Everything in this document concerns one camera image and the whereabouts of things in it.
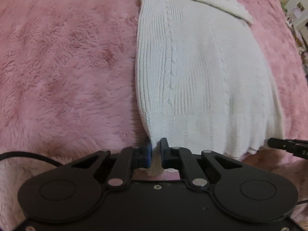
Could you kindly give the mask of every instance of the white knit sweater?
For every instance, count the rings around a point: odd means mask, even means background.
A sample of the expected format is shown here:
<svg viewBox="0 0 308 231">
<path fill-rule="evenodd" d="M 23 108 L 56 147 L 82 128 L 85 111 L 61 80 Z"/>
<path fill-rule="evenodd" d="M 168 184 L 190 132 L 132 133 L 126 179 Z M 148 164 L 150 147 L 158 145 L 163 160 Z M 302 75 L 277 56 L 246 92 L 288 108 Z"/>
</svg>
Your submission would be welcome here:
<svg viewBox="0 0 308 231">
<path fill-rule="evenodd" d="M 136 90 L 154 147 L 167 137 L 237 158 L 284 138 L 273 76 L 247 22 L 236 0 L 141 0 Z"/>
</svg>

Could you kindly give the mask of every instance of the circular cap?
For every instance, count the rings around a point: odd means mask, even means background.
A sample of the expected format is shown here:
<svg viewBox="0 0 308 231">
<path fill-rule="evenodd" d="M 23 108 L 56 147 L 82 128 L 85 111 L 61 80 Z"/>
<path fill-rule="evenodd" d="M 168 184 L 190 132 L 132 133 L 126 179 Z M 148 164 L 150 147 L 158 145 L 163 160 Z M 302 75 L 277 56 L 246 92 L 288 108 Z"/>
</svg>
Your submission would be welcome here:
<svg viewBox="0 0 308 231">
<path fill-rule="evenodd" d="M 163 187 L 161 186 L 161 185 L 154 185 L 154 189 L 156 189 L 156 190 L 160 190 L 160 189 L 162 189 Z"/>
<path fill-rule="evenodd" d="M 121 186 L 123 185 L 124 181 L 119 179 L 119 178 L 112 178 L 108 181 L 108 184 L 110 186 L 114 186 L 114 187 L 118 187 L 118 186 Z"/>
<path fill-rule="evenodd" d="M 298 200 L 297 189 L 289 180 L 254 167 L 225 170 L 214 196 L 222 210 L 254 223 L 280 221 Z"/>
<path fill-rule="evenodd" d="M 203 187 L 205 186 L 208 182 L 206 179 L 203 179 L 203 178 L 196 178 L 192 181 L 192 183 L 195 185 L 195 186 L 198 186 L 198 187 Z"/>
<path fill-rule="evenodd" d="M 41 196 L 47 200 L 65 200 L 73 196 L 75 191 L 76 186 L 65 180 L 47 182 L 40 188 Z"/>
<path fill-rule="evenodd" d="M 252 200 L 268 200 L 276 194 L 276 187 L 264 180 L 250 180 L 241 185 L 241 192 Z"/>
<path fill-rule="evenodd" d="M 57 224 L 89 214 L 101 194 L 101 185 L 86 169 L 63 167 L 26 181 L 18 202 L 27 218 Z"/>
</svg>

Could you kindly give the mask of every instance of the black cable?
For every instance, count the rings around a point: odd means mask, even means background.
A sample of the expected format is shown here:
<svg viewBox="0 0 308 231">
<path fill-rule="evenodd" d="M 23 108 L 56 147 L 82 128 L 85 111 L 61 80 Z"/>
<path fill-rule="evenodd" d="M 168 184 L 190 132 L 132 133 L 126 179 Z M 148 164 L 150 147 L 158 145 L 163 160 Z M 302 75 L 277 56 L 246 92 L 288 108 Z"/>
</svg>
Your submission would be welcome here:
<svg viewBox="0 0 308 231">
<path fill-rule="evenodd" d="M 308 203 L 308 200 L 301 200 L 301 201 L 298 201 L 296 203 L 296 205 L 300 205 L 300 204 L 304 204 L 304 203 Z"/>
<path fill-rule="evenodd" d="M 36 160 L 40 160 L 40 161 L 44 161 L 47 162 L 51 165 L 54 165 L 56 167 L 62 166 L 61 163 L 46 157 L 46 156 L 42 156 L 42 155 L 38 155 L 38 154 L 34 154 L 34 153 L 30 153 L 30 152 L 23 152 L 23 151 L 12 151 L 12 152 L 6 152 L 4 154 L 0 155 L 0 161 L 7 159 L 7 158 L 13 158 L 13 157 L 25 157 L 25 158 L 32 158 L 32 159 L 36 159 Z"/>
</svg>

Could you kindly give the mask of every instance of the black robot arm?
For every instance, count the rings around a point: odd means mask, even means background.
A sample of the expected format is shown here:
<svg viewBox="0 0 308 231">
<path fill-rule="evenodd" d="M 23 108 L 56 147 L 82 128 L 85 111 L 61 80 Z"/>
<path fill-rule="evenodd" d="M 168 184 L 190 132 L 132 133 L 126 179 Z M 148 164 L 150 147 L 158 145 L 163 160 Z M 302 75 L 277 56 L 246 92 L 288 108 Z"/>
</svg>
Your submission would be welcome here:
<svg viewBox="0 0 308 231">
<path fill-rule="evenodd" d="M 19 190 L 27 219 L 14 231 L 303 231 L 290 219 L 298 192 L 286 178 L 213 151 L 193 155 L 165 138 L 161 158 L 180 180 L 132 179 L 150 166 L 150 144 L 33 177 Z"/>
</svg>

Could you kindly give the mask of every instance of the pink faux fur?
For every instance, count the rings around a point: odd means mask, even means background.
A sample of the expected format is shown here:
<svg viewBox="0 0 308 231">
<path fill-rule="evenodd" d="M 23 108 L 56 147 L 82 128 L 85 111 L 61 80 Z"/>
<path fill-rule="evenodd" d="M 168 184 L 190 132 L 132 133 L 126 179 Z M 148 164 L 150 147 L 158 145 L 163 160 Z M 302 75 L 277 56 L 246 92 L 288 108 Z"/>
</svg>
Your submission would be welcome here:
<svg viewBox="0 0 308 231">
<path fill-rule="evenodd" d="M 252 30 L 278 85 L 287 137 L 308 139 L 307 85 L 278 0 L 238 1 L 255 17 Z M 0 153 L 25 150 L 74 159 L 144 141 L 134 84 L 139 8 L 138 0 L 0 0 Z M 308 198 L 307 162 L 296 160 L 262 151 L 257 165 L 293 180 L 301 199 Z M 0 163 L 5 230 L 23 217 L 18 187 L 47 170 L 15 161 Z M 304 209 L 294 214 L 298 220 L 303 216 Z"/>
<path fill-rule="evenodd" d="M 75 157 L 146 137 L 139 0 L 0 0 L 0 152 Z"/>
</svg>

